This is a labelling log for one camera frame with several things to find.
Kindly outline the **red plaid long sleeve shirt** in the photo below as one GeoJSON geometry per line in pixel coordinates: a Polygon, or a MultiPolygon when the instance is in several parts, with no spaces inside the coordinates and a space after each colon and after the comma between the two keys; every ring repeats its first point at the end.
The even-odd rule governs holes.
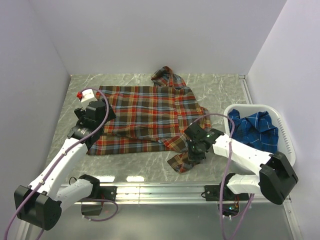
{"type": "Polygon", "coordinates": [[[96,97],[106,96],[114,120],[87,152],[89,156],[172,151],[167,163],[177,173],[191,170],[196,163],[188,156],[185,129],[195,120],[209,130],[208,110],[200,106],[182,77],[164,66],[151,77],[153,86],[101,85],[96,97]]]}

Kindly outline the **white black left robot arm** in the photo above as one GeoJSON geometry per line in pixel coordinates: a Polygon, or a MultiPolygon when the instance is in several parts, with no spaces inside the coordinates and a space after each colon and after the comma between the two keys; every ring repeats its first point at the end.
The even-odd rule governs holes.
{"type": "Polygon", "coordinates": [[[46,231],[74,203],[82,199],[96,201],[101,196],[100,180],[87,174],[65,189],[60,187],[74,165],[99,140],[104,124],[116,115],[106,100],[91,101],[74,113],[78,121],[51,163],[28,186],[20,185],[14,192],[17,218],[46,231]]]}

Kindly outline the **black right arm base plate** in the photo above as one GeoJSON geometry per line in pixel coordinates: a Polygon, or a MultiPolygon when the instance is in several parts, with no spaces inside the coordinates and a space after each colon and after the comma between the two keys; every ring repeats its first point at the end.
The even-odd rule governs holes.
{"type": "MultiPolygon", "coordinates": [[[[205,185],[204,192],[201,193],[201,197],[207,202],[220,200],[220,186],[219,185],[205,185]]],[[[235,194],[227,187],[223,188],[223,201],[247,201],[249,200],[248,193],[235,194]]]]}

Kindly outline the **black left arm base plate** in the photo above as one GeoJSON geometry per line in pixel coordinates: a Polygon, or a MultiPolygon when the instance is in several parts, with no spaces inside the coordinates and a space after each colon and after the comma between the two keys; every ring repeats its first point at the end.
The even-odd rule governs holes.
{"type": "Polygon", "coordinates": [[[97,196],[99,199],[115,201],[116,195],[117,195],[116,186],[100,186],[97,196]]]}

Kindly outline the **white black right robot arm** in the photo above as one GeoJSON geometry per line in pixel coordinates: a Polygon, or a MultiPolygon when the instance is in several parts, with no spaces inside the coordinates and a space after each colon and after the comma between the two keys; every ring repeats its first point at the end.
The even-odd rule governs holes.
{"type": "Polygon", "coordinates": [[[247,146],[217,129],[205,131],[192,123],[185,131],[188,137],[188,158],[198,163],[206,153],[229,157],[249,170],[249,174],[229,173],[220,183],[220,194],[226,200],[236,195],[263,195],[273,204],[281,205],[298,183],[298,176],[287,156],[277,151],[269,153],[247,146]]]}

